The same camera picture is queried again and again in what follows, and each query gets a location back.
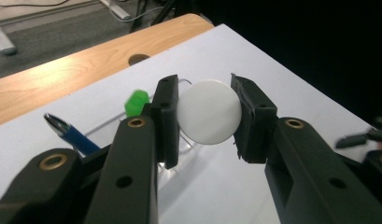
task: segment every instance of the white table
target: white table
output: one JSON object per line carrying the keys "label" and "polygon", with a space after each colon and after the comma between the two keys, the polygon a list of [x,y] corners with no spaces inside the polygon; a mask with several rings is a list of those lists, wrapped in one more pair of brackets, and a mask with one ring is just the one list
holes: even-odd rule
{"label": "white table", "polygon": [[[252,79],[276,104],[279,117],[309,122],[331,147],[339,137],[364,132],[369,127],[221,25],[0,125],[0,197],[35,155],[55,147],[69,147],[43,120],[44,113],[57,115],[88,133],[119,118],[123,102],[135,89],[152,94],[162,77],[178,74],[191,82],[218,79],[229,85],[231,73]],[[119,123],[114,120],[111,127],[91,135],[100,147],[112,141]],[[360,161],[374,146],[369,144],[342,154]],[[215,146],[198,146],[179,162],[176,169],[163,173],[169,179],[159,186],[160,223],[279,223],[264,165],[238,160],[232,138]]]}

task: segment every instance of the blue pen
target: blue pen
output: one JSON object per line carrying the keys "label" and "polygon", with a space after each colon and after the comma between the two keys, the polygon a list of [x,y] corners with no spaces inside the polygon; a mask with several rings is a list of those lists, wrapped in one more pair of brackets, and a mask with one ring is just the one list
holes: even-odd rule
{"label": "blue pen", "polygon": [[74,126],[62,119],[49,113],[46,113],[44,118],[53,131],[55,131],[65,142],[71,144],[74,149],[79,150],[83,155],[90,155],[100,149],[99,146],[80,133]]}

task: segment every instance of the green block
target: green block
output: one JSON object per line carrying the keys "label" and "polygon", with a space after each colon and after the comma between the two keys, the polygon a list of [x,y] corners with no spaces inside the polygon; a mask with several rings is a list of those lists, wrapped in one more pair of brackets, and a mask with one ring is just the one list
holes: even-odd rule
{"label": "green block", "polygon": [[127,118],[141,115],[144,104],[149,103],[149,96],[146,91],[136,90],[124,104]]}

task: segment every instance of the white cable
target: white cable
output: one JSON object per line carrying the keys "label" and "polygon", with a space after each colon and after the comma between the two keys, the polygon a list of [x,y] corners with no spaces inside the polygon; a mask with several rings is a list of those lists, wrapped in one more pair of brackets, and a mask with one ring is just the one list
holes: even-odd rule
{"label": "white cable", "polygon": [[157,9],[162,9],[163,7],[155,7],[153,9],[150,9],[146,12],[144,12],[143,14],[137,16],[137,17],[134,17],[132,19],[129,19],[129,20],[122,20],[120,18],[117,17],[117,15],[114,14],[114,12],[112,11],[112,8],[111,8],[111,3],[109,3],[109,12],[111,13],[111,15],[117,20],[117,21],[123,21],[123,22],[128,22],[128,21],[135,21],[136,19],[140,18],[140,17],[143,17],[145,16],[146,14],[150,13],[151,11],[154,11],[154,10],[157,10]]}

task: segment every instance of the dark background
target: dark background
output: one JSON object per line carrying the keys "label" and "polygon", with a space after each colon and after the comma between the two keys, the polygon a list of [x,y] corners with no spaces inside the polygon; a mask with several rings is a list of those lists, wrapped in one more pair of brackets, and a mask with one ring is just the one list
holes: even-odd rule
{"label": "dark background", "polygon": [[196,3],[361,119],[382,113],[382,2]]}

